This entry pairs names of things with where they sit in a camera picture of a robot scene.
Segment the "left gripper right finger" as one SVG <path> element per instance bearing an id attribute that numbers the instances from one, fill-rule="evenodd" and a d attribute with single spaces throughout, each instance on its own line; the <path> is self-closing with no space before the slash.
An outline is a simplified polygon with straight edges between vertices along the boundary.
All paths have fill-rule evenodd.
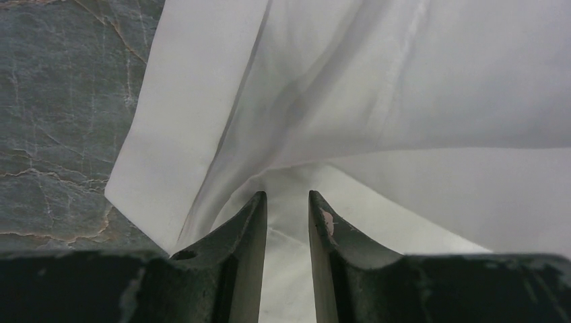
<path id="1" fill-rule="evenodd" d="M 554 254 L 402 255 L 308 195 L 318 322 L 569 322 L 570 261 Z"/>

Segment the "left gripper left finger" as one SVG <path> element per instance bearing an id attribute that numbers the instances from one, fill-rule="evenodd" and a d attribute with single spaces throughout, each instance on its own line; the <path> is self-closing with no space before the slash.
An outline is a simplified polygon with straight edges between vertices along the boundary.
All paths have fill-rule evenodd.
<path id="1" fill-rule="evenodd" d="M 165 258 L 125 250 L 1 254 L 2 322 L 257 322 L 267 196 Z"/>

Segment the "white long-sleeve shirt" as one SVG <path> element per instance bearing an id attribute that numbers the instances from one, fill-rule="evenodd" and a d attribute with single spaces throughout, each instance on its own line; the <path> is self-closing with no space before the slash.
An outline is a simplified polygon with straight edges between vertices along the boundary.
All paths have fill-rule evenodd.
<path id="1" fill-rule="evenodd" d="M 167 1 L 105 197 L 174 254 L 268 198 L 261 322 L 314 322 L 308 192 L 405 254 L 570 255 L 569 1 Z"/>

